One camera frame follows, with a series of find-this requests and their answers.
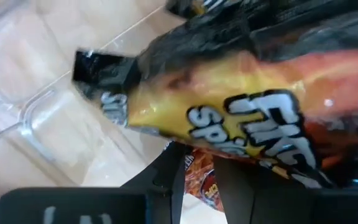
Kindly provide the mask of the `black fire noodle pack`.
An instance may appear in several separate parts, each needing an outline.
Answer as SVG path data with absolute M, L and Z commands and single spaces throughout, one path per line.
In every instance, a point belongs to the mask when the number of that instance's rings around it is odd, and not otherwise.
M 194 148 L 185 156 L 185 192 L 217 211 L 224 211 L 213 156 L 202 149 Z
M 118 125 L 358 188 L 358 0 L 167 0 L 135 57 L 79 50 L 72 83 Z

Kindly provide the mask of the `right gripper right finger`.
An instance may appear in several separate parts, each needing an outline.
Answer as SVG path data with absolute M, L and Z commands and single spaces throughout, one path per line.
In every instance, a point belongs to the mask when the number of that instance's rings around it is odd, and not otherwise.
M 306 189 L 263 167 L 213 161 L 228 224 L 358 224 L 358 190 Z

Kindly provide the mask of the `clear plastic bin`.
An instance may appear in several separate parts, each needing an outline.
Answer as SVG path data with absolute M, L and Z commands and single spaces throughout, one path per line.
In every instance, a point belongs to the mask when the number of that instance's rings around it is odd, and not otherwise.
M 71 84 L 79 48 L 135 55 L 182 20 L 166 0 L 0 0 L 0 196 L 117 187 L 166 141 L 107 122 Z

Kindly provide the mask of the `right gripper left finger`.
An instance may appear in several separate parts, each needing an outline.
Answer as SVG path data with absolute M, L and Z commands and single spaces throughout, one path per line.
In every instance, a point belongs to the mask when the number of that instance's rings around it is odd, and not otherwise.
M 27 187 L 0 198 L 0 224 L 179 224 L 185 145 L 170 143 L 120 187 Z

